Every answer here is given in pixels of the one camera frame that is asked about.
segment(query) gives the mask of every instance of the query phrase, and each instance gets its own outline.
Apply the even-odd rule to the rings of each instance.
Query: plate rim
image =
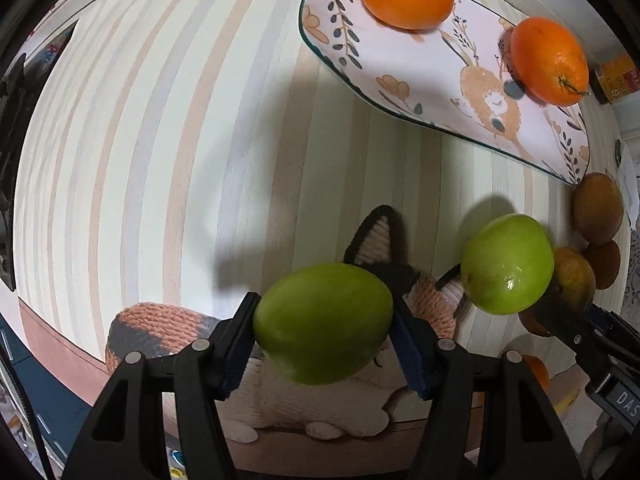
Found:
[[[483,148],[487,148],[487,149],[491,150],[492,152],[500,153],[502,156],[505,156],[507,158],[512,158],[514,160],[517,160],[517,161],[525,164],[526,166],[529,166],[530,168],[534,168],[535,170],[542,171],[543,173],[548,174],[549,176],[552,176],[554,179],[559,180],[560,182],[562,182],[563,184],[567,184],[568,186],[572,186],[572,187],[577,186],[582,181],[582,178],[588,173],[589,165],[591,163],[591,147],[589,146],[589,134],[587,133],[587,131],[585,131],[585,133],[584,133],[584,135],[587,137],[587,148],[589,149],[589,160],[587,161],[587,166],[584,168],[584,174],[580,178],[579,182],[569,182],[567,179],[564,178],[564,176],[556,173],[555,171],[545,170],[540,166],[537,166],[537,165],[535,165],[535,164],[533,164],[533,163],[531,163],[531,162],[529,162],[527,160],[524,160],[523,158],[520,158],[519,156],[511,155],[511,153],[506,153],[503,150],[500,150],[497,146],[494,147],[494,146],[491,146],[490,144],[485,144],[484,142],[482,142],[480,140],[472,140],[469,137],[465,137],[464,135],[462,135],[462,134],[460,134],[458,132],[452,132],[451,130],[447,130],[446,128],[444,128],[442,126],[437,126],[433,122],[427,123],[425,121],[417,121],[417,120],[415,120],[415,119],[413,119],[411,117],[407,117],[407,116],[404,116],[402,114],[399,114],[398,112],[393,111],[391,108],[383,107],[379,103],[375,102],[373,99],[371,99],[368,96],[366,96],[362,92],[362,90],[360,90],[359,87],[357,87],[356,85],[352,84],[351,80],[345,74],[340,72],[335,67],[335,65],[331,62],[331,60],[328,59],[320,51],[320,49],[318,49],[318,47],[316,47],[313,43],[310,42],[310,40],[306,36],[305,30],[304,30],[304,26],[303,26],[303,23],[302,23],[302,13],[303,13],[303,7],[305,6],[305,1],[306,0],[300,0],[300,6],[298,8],[298,33],[300,34],[300,37],[302,38],[303,43],[305,43],[306,46],[309,47],[309,49],[316,55],[316,57],[320,61],[322,61],[322,63],[326,67],[331,69],[332,72],[334,72],[335,75],[338,76],[340,81],[342,81],[345,85],[347,85],[351,89],[351,91],[353,91],[358,97],[363,99],[364,102],[368,103],[369,105],[372,105],[373,107],[375,107],[378,110],[384,112],[385,114],[391,115],[392,117],[398,118],[398,119],[403,120],[403,121],[408,121],[408,122],[413,123],[413,124],[417,124],[418,126],[422,126],[423,128],[426,128],[426,129],[436,130],[438,132],[454,136],[454,137],[456,137],[458,139],[461,139],[461,140],[466,140],[466,142],[471,142],[472,144],[476,144],[478,146],[482,146]],[[490,9],[489,7],[487,7],[486,5],[478,2],[477,0],[471,0],[471,1],[476,3],[476,4],[478,4],[481,7],[484,7],[485,9],[491,11],[496,16],[506,20],[506,18],[504,16],[501,16],[500,14],[495,12],[493,9]],[[580,112],[582,112],[582,109],[580,108],[580,103],[578,102],[576,104],[577,104],[578,108],[580,109]]]

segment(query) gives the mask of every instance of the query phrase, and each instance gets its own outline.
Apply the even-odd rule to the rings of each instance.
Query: green apple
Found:
[[[330,384],[375,357],[392,315],[391,292],[376,276],[352,265],[322,264],[267,291],[254,313],[254,333],[283,375]]]
[[[533,305],[554,273],[554,252],[542,226],[523,214],[485,225],[462,255],[462,284],[490,314],[515,314]]]

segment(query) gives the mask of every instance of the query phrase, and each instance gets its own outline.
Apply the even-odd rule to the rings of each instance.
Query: plate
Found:
[[[439,28],[408,32],[379,22],[361,0],[302,0],[300,34],[375,107],[580,182],[589,164],[580,107],[527,94],[510,66],[513,22],[476,0],[454,1]],[[524,18],[511,9],[512,20]]]

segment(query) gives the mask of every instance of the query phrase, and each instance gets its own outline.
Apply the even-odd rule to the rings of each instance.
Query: striped tablecloth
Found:
[[[502,0],[478,0],[519,22]],[[31,120],[18,173],[18,293],[97,358],[123,307],[231,316],[300,267],[335,261],[360,221],[402,212],[409,262],[438,276],[512,210],[578,243],[572,190],[501,154],[373,109],[302,44],[300,0],[97,0]],[[610,106],[581,103],[590,171],[614,172]],[[619,310],[622,265],[596,302]],[[497,354],[517,316],[473,310],[459,340]],[[572,352],[527,336],[551,373]]]

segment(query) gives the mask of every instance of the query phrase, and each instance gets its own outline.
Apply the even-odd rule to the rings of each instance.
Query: crocheted plush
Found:
[[[387,285],[405,297],[412,314],[427,320],[440,337],[453,337],[454,313],[463,299],[459,282],[436,289],[435,280],[406,262],[404,225],[389,206],[379,206],[360,225],[345,251],[344,262],[388,265],[394,276]],[[112,373],[124,356],[139,350],[148,358],[180,351],[194,339],[208,337],[219,320],[180,306],[140,303],[119,313],[111,323],[106,361]],[[256,428],[300,428],[314,438],[343,434],[364,437],[383,431],[390,396],[406,385],[387,338],[380,352],[354,376],[326,386],[303,386],[279,373],[256,346],[240,387],[217,402],[225,436],[237,442],[258,438]],[[165,415],[175,418],[172,396]]]

